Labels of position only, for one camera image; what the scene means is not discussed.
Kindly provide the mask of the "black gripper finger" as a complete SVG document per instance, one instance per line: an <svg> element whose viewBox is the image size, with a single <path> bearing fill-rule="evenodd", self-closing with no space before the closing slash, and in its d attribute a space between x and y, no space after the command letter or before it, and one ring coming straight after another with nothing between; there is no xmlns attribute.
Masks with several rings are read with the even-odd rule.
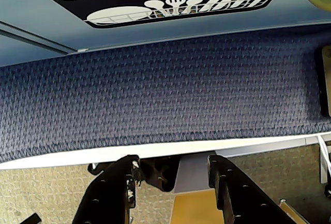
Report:
<svg viewBox="0 0 331 224"><path fill-rule="evenodd" d="M220 155L208 157L208 184L225 223L293 223L245 172Z"/></svg>
<svg viewBox="0 0 331 224"><path fill-rule="evenodd" d="M73 223L130 223L139 180L138 155L127 155L112 163L87 187Z"/></svg>

